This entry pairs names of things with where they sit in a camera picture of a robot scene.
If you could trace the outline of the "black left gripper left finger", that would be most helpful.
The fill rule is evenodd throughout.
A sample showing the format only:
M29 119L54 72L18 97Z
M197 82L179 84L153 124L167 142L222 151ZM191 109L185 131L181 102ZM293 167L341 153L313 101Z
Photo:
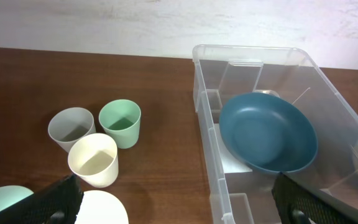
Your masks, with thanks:
M74 224L83 197L77 176L68 175L0 211L0 224Z

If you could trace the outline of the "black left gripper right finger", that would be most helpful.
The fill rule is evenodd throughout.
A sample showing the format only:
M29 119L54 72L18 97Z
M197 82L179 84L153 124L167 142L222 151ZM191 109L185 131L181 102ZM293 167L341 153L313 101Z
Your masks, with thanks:
M349 223L358 224L358 209L279 173L272 196L282 223Z

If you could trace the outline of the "blue large bowl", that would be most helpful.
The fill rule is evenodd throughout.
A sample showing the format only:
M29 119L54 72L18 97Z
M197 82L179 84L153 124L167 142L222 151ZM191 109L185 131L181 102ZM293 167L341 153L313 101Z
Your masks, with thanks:
M309 119L276 96L246 93L231 98L221 109L219 128L227 150L259 172L299 172L318 155L318 137Z

